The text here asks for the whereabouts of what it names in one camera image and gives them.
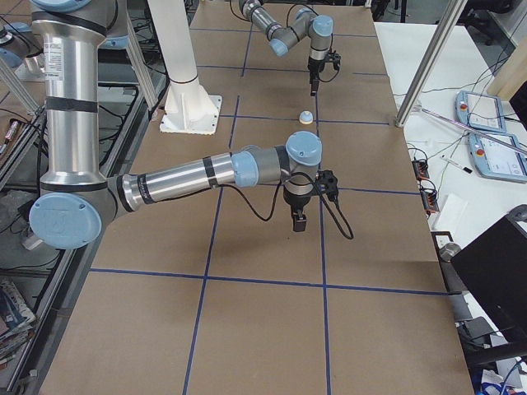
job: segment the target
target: table surface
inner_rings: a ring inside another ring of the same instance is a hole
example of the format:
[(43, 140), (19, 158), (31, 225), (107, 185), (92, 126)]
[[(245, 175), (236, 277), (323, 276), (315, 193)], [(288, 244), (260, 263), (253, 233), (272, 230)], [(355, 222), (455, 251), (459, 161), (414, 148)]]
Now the table surface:
[[(288, 7), (268, 4), (284, 23)], [(214, 136), (164, 134), (152, 121), (133, 172), (300, 128), (324, 145), (356, 238), (322, 206), (291, 232), (289, 208), (258, 222), (231, 190), (144, 207), (105, 233), (43, 394), (470, 394), (463, 352), (417, 193), (371, 13), (317, 7), (335, 20), (343, 70), (309, 96), (305, 40), (286, 58), (201, 2), (191, 35), (200, 81), (222, 94)], [(308, 109), (316, 122), (302, 127)], [(246, 190), (260, 211), (274, 188)]]
[[(376, 23), (375, 29), (379, 36), (392, 89), (396, 95), (402, 95), (408, 90), (435, 26)], [(421, 94), (419, 100), (423, 108), (455, 119), (454, 102), (460, 87), (474, 84), (478, 77), (487, 70), (488, 65), (467, 30), (463, 26), (456, 26), (423, 90), (454, 89)], [(487, 71), (484, 76), (488, 78), (483, 79), (474, 87), (477, 93), (481, 93), (490, 85), (491, 73)], [(467, 86), (464, 89), (470, 91), (473, 86)], [(398, 102), (402, 101), (402, 98), (402, 96), (396, 96)], [(508, 102), (504, 103), (503, 108), (505, 114), (514, 113)], [(506, 127), (507, 131), (515, 134), (520, 142), (527, 143), (527, 132), (521, 123), (506, 121)], [(423, 113), (410, 116), (404, 127), (407, 141), (423, 149), (429, 156), (446, 148), (458, 139), (461, 133), (460, 129)], [(454, 149), (455, 145), (441, 154), (450, 157)], [(450, 229), (442, 229), (449, 230), (455, 242), (462, 248), (512, 208), (525, 204), (527, 193), (525, 184), (484, 179), (477, 173), (470, 159), (466, 138), (455, 150), (452, 159), (463, 166), (474, 169), (472, 174), (467, 174), (452, 165), (446, 166), (440, 158), (441, 155), (438, 155), (429, 161), (431, 180), (437, 187), (441, 184), (441, 175), (445, 171), (439, 194), (440, 208), (443, 207), (446, 196), (451, 193), (468, 202), (459, 222), (453, 224)], [(435, 220), (436, 216), (431, 216), (431, 226)]]

